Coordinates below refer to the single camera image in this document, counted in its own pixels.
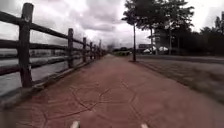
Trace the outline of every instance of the fence post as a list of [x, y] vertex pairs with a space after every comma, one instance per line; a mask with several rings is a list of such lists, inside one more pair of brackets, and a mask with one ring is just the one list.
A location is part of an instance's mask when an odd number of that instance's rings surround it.
[[73, 29], [68, 29], [68, 67], [73, 68], [73, 56], [72, 56], [72, 48], [73, 48]]
[[86, 37], [83, 38], [82, 60], [86, 62]]
[[100, 43], [99, 43], [99, 58], [102, 57], [102, 41], [100, 40]]
[[20, 65], [20, 77], [22, 86], [25, 88], [32, 86], [29, 43], [30, 43], [30, 24], [32, 23], [34, 6], [31, 3], [23, 5], [21, 19], [24, 23], [19, 26], [19, 47], [18, 60]]
[[93, 42], [90, 42], [90, 59], [93, 59]]

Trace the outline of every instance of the red brick pavement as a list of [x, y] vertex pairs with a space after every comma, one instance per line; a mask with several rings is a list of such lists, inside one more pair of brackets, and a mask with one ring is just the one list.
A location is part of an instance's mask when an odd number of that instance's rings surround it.
[[224, 107], [155, 72], [106, 56], [9, 112], [17, 128], [224, 128]]

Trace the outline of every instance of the sky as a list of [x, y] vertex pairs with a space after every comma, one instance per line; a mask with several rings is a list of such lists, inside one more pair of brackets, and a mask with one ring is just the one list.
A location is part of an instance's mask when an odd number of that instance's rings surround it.
[[[205, 26], [214, 26], [216, 16], [224, 11], [223, 0], [186, 0], [187, 6], [195, 7], [192, 18], [194, 31]], [[34, 5], [33, 22], [58, 32], [67, 34], [68, 28], [74, 29], [74, 37], [95, 44], [102, 40], [104, 46], [116, 43], [117, 46], [131, 47], [133, 42], [132, 26], [121, 21], [125, 10], [125, 0], [0, 0], [0, 11], [20, 17], [22, 5]], [[138, 43], [150, 43], [146, 37], [149, 31], [137, 30]], [[1, 39], [18, 39], [18, 27], [0, 22]], [[66, 41], [39, 32], [31, 32], [31, 42], [57, 43]]]

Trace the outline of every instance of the wooden fence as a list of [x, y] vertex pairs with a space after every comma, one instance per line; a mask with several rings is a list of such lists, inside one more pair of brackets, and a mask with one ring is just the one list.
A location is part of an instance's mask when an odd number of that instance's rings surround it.
[[[84, 37], [83, 41], [79, 41], [73, 38], [73, 29], [68, 29], [68, 35], [59, 33], [57, 31], [39, 26], [32, 22], [34, 6], [30, 3], [25, 3], [22, 9], [21, 18], [15, 17], [13, 15], [0, 12], [0, 21], [18, 25], [19, 26], [19, 39], [18, 41], [13, 40], [3, 40], [0, 39], [0, 49], [16, 49], [18, 53], [19, 63], [11, 66], [3, 66], [0, 68], [0, 76], [11, 74], [15, 72], [20, 72], [22, 87], [29, 88], [33, 86], [34, 81], [32, 81], [31, 69], [39, 68], [49, 64], [56, 64], [59, 62], [68, 62], [68, 67], [73, 68], [73, 52], [78, 51], [82, 53], [83, 63], [87, 62], [87, 57], [90, 60], [97, 59], [105, 53], [100, 46], [93, 45], [91, 42], [87, 44], [87, 39]], [[66, 39], [68, 41], [67, 46], [51, 45], [51, 44], [38, 44], [30, 42], [30, 31], [35, 30], [42, 33], [46, 33], [52, 36]], [[73, 42], [83, 45], [82, 49], [74, 48]], [[67, 53], [66, 57], [51, 59], [48, 61], [38, 61], [30, 63], [30, 49], [44, 49], [44, 50], [63, 50]]]

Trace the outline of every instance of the road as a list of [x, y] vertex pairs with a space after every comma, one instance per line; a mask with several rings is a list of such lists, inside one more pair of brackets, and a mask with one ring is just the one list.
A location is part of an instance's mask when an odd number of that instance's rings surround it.
[[5, 114], [19, 128], [224, 128], [220, 103], [110, 55]]

